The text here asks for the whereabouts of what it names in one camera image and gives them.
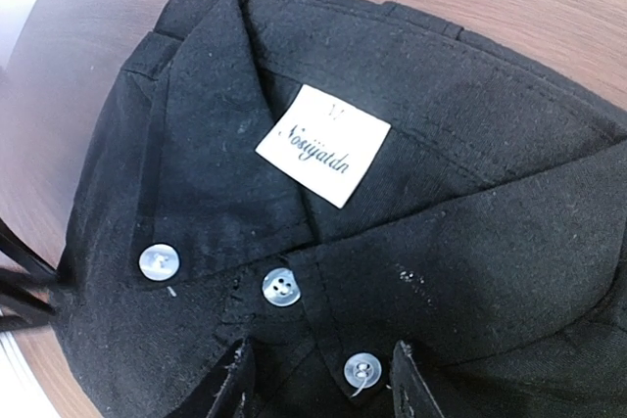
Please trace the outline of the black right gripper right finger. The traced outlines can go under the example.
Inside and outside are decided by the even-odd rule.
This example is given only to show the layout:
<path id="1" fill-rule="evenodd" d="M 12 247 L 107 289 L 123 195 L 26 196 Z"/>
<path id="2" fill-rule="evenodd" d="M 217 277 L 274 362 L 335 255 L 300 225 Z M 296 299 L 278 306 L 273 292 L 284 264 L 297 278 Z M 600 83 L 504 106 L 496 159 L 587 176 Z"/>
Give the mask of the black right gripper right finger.
<path id="1" fill-rule="evenodd" d="M 391 364 L 391 387 L 396 418 L 445 418 L 445 414 L 421 375 L 412 347 L 398 341 Z"/>

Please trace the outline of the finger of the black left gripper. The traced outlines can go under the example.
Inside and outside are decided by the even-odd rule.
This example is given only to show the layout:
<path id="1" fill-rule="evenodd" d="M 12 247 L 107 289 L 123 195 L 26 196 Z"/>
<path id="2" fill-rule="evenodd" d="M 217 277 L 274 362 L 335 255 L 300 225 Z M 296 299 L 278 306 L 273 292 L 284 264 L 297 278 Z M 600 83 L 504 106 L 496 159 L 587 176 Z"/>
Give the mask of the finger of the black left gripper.
<path id="1" fill-rule="evenodd" d="M 37 329 L 48 326 L 56 316 L 49 303 L 24 289 L 1 286 L 1 332 Z"/>
<path id="2" fill-rule="evenodd" d="M 56 269 L 27 246 L 4 221 L 1 222 L 1 252 L 23 269 L 2 268 L 2 281 L 18 286 L 51 286 L 59 280 Z"/>

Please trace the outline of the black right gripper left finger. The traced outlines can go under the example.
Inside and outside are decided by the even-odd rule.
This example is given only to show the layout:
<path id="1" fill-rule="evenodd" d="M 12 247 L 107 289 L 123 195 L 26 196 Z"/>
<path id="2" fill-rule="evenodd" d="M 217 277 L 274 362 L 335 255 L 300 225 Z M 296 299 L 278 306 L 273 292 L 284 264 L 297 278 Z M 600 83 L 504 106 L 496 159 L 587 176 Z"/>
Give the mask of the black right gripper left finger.
<path id="1" fill-rule="evenodd" d="M 237 340 L 170 418 L 251 417 L 255 376 L 251 342 Z"/>

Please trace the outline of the black long sleeve shirt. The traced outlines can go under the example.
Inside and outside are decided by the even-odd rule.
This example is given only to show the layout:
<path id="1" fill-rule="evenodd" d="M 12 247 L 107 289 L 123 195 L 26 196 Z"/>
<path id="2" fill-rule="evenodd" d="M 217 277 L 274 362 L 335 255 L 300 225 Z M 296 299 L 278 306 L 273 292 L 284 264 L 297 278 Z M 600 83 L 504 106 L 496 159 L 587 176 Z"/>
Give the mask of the black long sleeve shirt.
<path id="1" fill-rule="evenodd" d="M 105 417 L 237 340 L 251 417 L 626 413 L 626 113 L 406 6 L 169 0 L 96 121 L 54 331 Z"/>

